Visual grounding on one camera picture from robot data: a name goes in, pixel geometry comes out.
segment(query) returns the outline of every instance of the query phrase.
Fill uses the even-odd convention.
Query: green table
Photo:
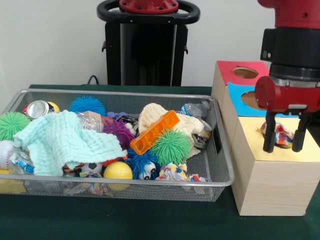
[[[31,88],[210,95],[210,87]],[[238,215],[230,187],[215,202],[0,195],[0,239],[320,239],[320,188],[302,217]]]

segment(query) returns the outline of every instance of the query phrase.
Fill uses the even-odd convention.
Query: green spiky ball
[[[30,119],[20,112],[7,112],[0,115],[0,141],[14,140],[14,135],[23,130]]]
[[[163,132],[151,149],[158,157],[160,166],[169,163],[183,164],[189,157],[190,143],[187,136],[180,131]]]

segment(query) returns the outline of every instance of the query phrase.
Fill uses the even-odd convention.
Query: black cable
[[[99,85],[99,80],[98,80],[98,78],[96,77],[96,75],[91,75],[91,77],[89,77],[89,80],[88,80],[88,83],[87,83],[87,84],[90,84],[90,83],[91,83],[91,79],[95,79],[96,84]]]

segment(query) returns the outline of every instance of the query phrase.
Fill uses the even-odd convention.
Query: orange rubber toy
[[[174,110],[168,111],[162,115],[160,119],[151,124],[151,126],[140,133],[140,135],[130,142],[136,154],[143,155],[148,151],[157,141],[158,137],[163,134],[164,130],[172,129],[178,122],[180,122]]]

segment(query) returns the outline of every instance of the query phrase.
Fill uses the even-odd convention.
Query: metal mesh bin
[[[84,95],[99,99],[107,111],[129,114],[139,114],[149,103],[160,104],[167,110],[179,111],[185,103],[198,104],[204,100],[210,102],[211,107],[205,121],[213,129],[212,137],[201,153],[187,160],[187,166],[189,174],[199,174],[211,181],[181,182],[0,174],[0,194],[214,202],[224,188],[233,183],[234,170],[226,145],[218,103],[210,96],[26,89],[14,96],[3,113],[21,112],[25,105],[36,100],[51,101],[61,110],[67,110],[74,99]]]

